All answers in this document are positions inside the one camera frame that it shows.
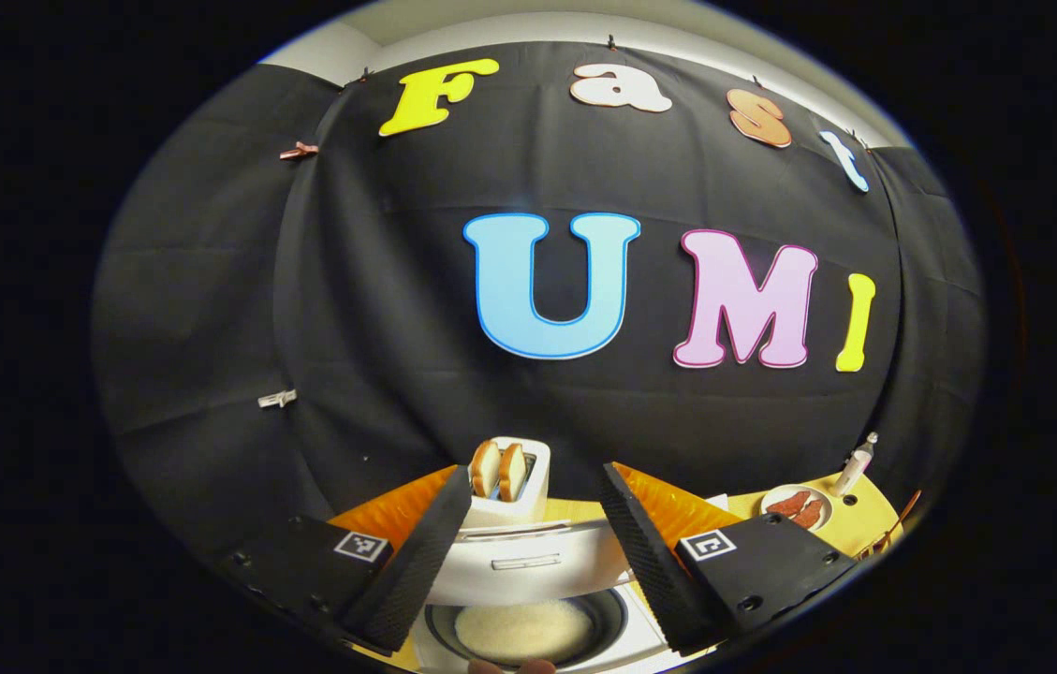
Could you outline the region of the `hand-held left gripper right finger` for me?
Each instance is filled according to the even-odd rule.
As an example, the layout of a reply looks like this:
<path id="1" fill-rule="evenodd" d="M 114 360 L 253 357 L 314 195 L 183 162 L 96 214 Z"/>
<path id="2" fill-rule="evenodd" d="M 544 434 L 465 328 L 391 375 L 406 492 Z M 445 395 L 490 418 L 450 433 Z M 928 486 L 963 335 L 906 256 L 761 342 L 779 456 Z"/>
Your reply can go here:
<path id="1" fill-rule="evenodd" d="M 759 630 L 857 563 L 785 516 L 742 520 L 630 466 L 604 471 L 604 513 L 682 655 Z"/>

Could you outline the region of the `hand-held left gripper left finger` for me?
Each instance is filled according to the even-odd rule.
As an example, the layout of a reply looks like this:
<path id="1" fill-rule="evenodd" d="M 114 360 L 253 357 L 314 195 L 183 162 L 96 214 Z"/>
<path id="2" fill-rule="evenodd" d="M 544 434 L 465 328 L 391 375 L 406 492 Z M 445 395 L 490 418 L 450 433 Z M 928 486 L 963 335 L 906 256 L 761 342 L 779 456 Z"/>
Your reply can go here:
<path id="1" fill-rule="evenodd" d="M 228 547 L 219 570 L 324 641 L 403 644 L 471 508 L 452 465 L 328 521 L 293 516 Z"/>

